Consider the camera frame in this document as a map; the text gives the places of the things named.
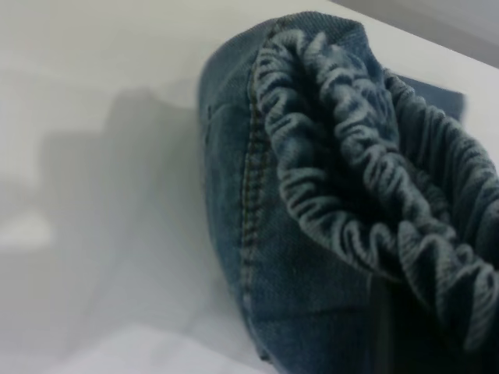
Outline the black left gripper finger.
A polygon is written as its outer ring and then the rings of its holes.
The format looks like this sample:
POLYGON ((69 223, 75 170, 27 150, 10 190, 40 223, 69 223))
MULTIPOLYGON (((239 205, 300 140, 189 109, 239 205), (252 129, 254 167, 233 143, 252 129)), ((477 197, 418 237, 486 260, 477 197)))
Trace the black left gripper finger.
POLYGON ((468 362, 451 348, 410 291, 397 284, 375 284, 374 371, 467 373, 468 362))

